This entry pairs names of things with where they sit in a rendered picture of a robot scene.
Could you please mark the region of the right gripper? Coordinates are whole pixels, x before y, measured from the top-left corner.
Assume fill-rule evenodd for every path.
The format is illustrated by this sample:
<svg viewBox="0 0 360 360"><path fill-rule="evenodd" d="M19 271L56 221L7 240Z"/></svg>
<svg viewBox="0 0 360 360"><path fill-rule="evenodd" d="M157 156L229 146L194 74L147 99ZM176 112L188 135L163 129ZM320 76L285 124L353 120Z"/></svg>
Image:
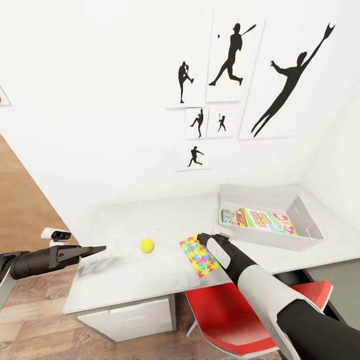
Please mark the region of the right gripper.
<svg viewBox="0 0 360 360"><path fill-rule="evenodd" d="M200 234L198 233L196 240L199 241L200 245L207 246L208 240L212 237L213 237L212 234L207 234L207 233L201 232Z"/></svg>

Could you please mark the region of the tennis ball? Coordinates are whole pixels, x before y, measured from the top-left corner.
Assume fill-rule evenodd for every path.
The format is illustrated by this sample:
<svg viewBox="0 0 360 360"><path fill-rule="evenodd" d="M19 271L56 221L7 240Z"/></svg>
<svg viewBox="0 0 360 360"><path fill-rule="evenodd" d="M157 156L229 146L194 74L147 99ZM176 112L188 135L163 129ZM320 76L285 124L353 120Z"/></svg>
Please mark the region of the tennis ball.
<svg viewBox="0 0 360 360"><path fill-rule="evenodd" d="M150 238L145 238L142 240L140 248L144 253L150 253L154 248L154 242Z"/></svg>

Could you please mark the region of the board game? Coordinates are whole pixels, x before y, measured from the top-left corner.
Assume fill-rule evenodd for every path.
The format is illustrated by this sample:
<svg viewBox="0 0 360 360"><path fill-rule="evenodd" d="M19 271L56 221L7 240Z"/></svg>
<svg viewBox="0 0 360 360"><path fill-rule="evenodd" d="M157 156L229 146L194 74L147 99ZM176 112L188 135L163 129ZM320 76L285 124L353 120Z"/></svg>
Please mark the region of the board game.
<svg viewBox="0 0 360 360"><path fill-rule="evenodd" d="M237 215L241 227L298 236L288 216L244 207Z"/></svg>
<svg viewBox="0 0 360 360"><path fill-rule="evenodd" d="M240 226L237 211L222 209L221 214L222 214L222 223Z"/></svg>

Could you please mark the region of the jigsaw puzzle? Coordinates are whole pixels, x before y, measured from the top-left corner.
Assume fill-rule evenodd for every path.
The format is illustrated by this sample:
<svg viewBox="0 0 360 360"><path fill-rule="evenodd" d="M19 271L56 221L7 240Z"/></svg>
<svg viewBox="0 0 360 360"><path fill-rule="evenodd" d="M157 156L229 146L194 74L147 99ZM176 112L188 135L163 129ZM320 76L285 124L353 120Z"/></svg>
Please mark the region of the jigsaw puzzle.
<svg viewBox="0 0 360 360"><path fill-rule="evenodd" d="M215 257L197 240L199 232L195 235L181 241L179 244L186 254L188 260L193 266L200 279L219 268L221 265Z"/></svg>

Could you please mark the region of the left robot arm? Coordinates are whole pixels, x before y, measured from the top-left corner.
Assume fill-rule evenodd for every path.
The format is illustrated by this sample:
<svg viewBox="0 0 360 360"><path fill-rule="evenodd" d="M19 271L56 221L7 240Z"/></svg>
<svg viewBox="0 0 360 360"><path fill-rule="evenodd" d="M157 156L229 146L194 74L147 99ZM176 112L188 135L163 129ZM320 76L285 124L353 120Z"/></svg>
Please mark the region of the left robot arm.
<svg viewBox="0 0 360 360"><path fill-rule="evenodd" d="M0 253L0 311L8 300L19 279L64 269L80 263L88 257L107 249L107 246L69 245L71 233L66 230L45 227L42 238L51 240L50 248L30 251Z"/></svg>

